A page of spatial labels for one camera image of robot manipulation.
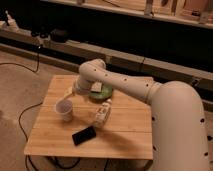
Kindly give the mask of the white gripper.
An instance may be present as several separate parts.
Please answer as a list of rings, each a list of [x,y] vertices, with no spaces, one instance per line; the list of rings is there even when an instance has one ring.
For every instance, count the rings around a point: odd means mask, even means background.
[[[67,99],[75,94],[87,95],[90,93],[91,83],[83,78],[78,78],[74,81],[73,87],[70,87],[65,92],[62,99]]]

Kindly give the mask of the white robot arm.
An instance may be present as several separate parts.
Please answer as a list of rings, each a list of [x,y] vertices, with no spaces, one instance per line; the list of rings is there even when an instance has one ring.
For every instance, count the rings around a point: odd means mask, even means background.
[[[151,107],[152,171],[210,171],[205,112],[201,97],[187,83],[159,83],[108,71],[101,59],[79,66],[72,91],[90,92],[101,82]]]

